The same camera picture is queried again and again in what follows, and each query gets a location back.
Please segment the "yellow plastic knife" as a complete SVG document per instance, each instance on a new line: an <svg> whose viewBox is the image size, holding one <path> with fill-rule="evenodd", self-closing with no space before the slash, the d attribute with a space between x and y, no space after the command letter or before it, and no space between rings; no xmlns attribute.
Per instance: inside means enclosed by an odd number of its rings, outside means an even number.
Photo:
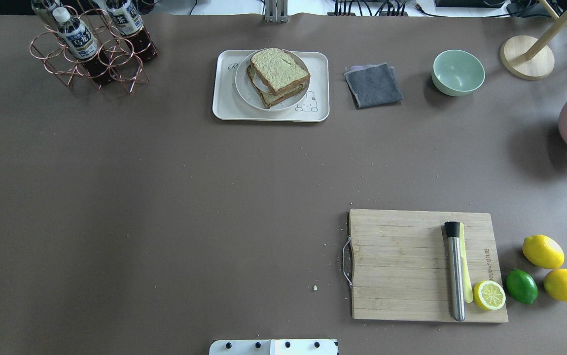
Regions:
<svg viewBox="0 0 567 355"><path fill-rule="evenodd" d="M466 256L464 224L460 222L459 227L460 227L459 239L460 239L460 257L461 257L461 271L462 271L462 282L463 282L463 297L466 303L472 303L473 288L471 285L470 272L468 269L467 256Z"/></svg>

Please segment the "wooden cup tree stand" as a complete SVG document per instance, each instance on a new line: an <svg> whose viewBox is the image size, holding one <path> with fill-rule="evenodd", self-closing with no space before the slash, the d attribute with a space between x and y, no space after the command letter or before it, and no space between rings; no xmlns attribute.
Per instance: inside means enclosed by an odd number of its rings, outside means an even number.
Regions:
<svg viewBox="0 0 567 355"><path fill-rule="evenodd" d="M502 43L499 56L504 67L519 78L527 80L544 79L554 69L555 58L547 44L567 26L567 9L558 15L545 0L539 2L554 19L550 28L534 38L528 35L518 35Z"/></svg>

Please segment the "plain bread slice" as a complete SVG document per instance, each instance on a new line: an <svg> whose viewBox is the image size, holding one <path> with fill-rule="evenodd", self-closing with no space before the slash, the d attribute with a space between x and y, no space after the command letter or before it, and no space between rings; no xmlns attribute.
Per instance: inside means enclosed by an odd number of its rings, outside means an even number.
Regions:
<svg viewBox="0 0 567 355"><path fill-rule="evenodd" d="M295 57L280 48L259 50L250 57L250 65L271 94L283 94L311 78Z"/></svg>

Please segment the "tea bottle front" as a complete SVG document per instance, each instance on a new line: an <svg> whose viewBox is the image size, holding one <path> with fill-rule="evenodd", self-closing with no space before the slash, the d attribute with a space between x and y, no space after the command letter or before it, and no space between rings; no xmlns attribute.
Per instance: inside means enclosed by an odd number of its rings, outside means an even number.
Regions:
<svg viewBox="0 0 567 355"><path fill-rule="evenodd" d="M67 45L72 55L81 61L93 81L105 85L112 81L108 71L108 57L85 22L71 15L66 7L57 7L53 16L58 22L57 36Z"/></svg>

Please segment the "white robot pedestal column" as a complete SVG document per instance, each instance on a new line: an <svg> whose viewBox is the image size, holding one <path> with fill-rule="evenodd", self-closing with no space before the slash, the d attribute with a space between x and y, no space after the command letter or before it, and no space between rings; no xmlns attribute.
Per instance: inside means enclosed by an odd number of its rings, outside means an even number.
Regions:
<svg viewBox="0 0 567 355"><path fill-rule="evenodd" d="M246 339L212 342L210 355L338 355L334 339Z"/></svg>

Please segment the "green bowl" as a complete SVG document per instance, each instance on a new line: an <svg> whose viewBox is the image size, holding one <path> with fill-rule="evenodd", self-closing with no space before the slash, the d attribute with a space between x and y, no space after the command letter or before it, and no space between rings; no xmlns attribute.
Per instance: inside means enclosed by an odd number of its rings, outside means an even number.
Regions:
<svg viewBox="0 0 567 355"><path fill-rule="evenodd" d="M486 71L474 55L458 49L445 50L436 56L431 78L441 93L461 97L480 88Z"/></svg>

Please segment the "half lemon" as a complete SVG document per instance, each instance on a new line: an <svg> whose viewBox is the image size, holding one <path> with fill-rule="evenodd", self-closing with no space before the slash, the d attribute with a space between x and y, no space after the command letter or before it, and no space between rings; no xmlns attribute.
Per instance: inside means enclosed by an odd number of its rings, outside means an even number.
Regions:
<svg viewBox="0 0 567 355"><path fill-rule="evenodd" d="M503 287L495 281L481 281L473 288L473 302L486 311L500 310L506 305Z"/></svg>

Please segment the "white round plate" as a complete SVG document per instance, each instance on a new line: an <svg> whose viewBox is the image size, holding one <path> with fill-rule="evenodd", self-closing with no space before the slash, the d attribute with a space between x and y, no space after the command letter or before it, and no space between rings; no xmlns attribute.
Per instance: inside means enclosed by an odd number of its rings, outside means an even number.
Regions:
<svg viewBox="0 0 567 355"><path fill-rule="evenodd" d="M285 51L288 52L288 54L291 54L293 57L295 57L295 60L297 61L297 63L301 67L303 67L304 69L306 69L308 71L308 68L306 67L304 61L302 61L302 59L299 58L299 56L293 54L292 52L289 52L288 50L285 50ZM236 71L236 74L235 74L235 87L236 87L240 97L247 104L249 104L250 106L252 106L252 107L254 107L258 110L261 110L261 111L273 111L273 112L283 111L283 110L286 110L288 108L292 108L297 103L299 103L301 101L301 99L304 98L304 95L308 91L309 81L304 83L304 88L301 92L299 92L299 94L294 95L293 97L290 97L289 99L286 99L285 101L273 106L270 109L265 108L265 106L262 103L260 96L256 93L256 91L252 87L252 84L250 83L250 79L249 79L248 75L246 74L247 67L248 67L248 65L250 65L250 57L254 53L249 54L245 59L243 59L242 63L240 63L240 65L239 65L239 67ZM266 85L264 85L262 83L259 76L256 79L256 85L258 85L258 87L261 88L262 90L270 92L269 88L266 87Z"/></svg>

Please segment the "bread slice under egg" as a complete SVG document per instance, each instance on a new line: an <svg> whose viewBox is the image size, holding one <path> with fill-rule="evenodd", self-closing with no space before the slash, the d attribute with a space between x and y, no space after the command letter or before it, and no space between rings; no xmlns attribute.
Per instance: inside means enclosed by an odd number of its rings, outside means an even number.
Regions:
<svg viewBox="0 0 567 355"><path fill-rule="evenodd" d="M301 92L304 88L304 84L299 84L296 87L291 88L290 90L286 90L283 94L274 95L274 94L270 94L270 92L268 91L262 90L261 88L258 87L258 85L256 85L256 79L258 78L258 76L255 70L253 69L252 65L248 65L246 74L250 79L250 83L252 84L252 87L254 88L256 93L260 96L262 103L266 109L270 109L273 106L285 101L286 99L289 99L290 97L299 94L299 92Z"/></svg>

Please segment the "tea bottle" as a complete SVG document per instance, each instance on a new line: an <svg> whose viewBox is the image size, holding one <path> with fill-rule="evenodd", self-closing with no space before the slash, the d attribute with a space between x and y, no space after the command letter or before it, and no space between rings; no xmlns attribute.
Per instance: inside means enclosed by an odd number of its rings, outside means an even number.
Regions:
<svg viewBox="0 0 567 355"><path fill-rule="evenodd" d="M108 71L108 57L85 22L71 15L66 7L57 7L53 16L58 22L57 36L67 45L72 55L81 61L93 81L105 85L112 81Z"/></svg>
<svg viewBox="0 0 567 355"><path fill-rule="evenodd" d="M157 58L157 49L144 27L139 10L132 0L107 0L107 12L119 33L143 62Z"/></svg>
<svg viewBox="0 0 567 355"><path fill-rule="evenodd" d="M57 7L61 7L60 0L31 0L31 9L50 30L56 30L58 26L53 16L53 10Z"/></svg>

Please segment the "tea bottle back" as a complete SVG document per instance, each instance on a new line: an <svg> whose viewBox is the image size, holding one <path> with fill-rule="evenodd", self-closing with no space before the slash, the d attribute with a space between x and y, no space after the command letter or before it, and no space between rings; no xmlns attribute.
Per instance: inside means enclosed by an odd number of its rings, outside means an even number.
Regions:
<svg viewBox="0 0 567 355"><path fill-rule="evenodd" d="M132 0L107 0L107 12L119 33L143 62L157 58L157 49L144 27L139 10Z"/></svg>

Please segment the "bamboo cutting board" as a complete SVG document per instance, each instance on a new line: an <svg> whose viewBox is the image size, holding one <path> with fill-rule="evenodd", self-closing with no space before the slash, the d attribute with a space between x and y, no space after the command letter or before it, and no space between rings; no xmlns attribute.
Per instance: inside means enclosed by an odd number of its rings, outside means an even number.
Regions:
<svg viewBox="0 0 567 355"><path fill-rule="evenodd" d="M502 282L491 215L351 209L354 319L453 322L444 223L464 225L472 284Z"/></svg>

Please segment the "cream rabbit tray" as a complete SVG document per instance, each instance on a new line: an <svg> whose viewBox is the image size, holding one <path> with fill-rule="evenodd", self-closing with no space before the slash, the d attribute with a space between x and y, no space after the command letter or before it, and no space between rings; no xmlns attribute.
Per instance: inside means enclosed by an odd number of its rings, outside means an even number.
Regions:
<svg viewBox="0 0 567 355"><path fill-rule="evenodd" d="M236 71L254 50L225 50L217 61L212 112L222 120L277 121L319 123L329 115L329 62L319 52L293 51L304 61L311 75L309 88L292 108L283 111L261 111L247 104L235 87Z"/></svg>

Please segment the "grey folded cloth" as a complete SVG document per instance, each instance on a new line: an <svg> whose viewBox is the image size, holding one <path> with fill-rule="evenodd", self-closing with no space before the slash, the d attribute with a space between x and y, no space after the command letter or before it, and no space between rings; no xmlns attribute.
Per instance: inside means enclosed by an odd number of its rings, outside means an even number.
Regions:
<svg viewBox="0 0 567 355"><path fill-rule="evenodd" d="M344 77L358 109L398 103L403 99L396 71L387 63L353 66Z"/></svg>

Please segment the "aluminium frame post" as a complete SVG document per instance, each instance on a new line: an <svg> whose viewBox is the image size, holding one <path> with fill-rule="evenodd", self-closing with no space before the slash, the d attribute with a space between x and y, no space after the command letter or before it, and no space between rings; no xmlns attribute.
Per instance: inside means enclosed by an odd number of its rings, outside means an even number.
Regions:
<svg viewBox="0 0 567 355"><path fill-rule="evenodd" d="M288 22L288 0L264 0L266 23Z"/></svg>

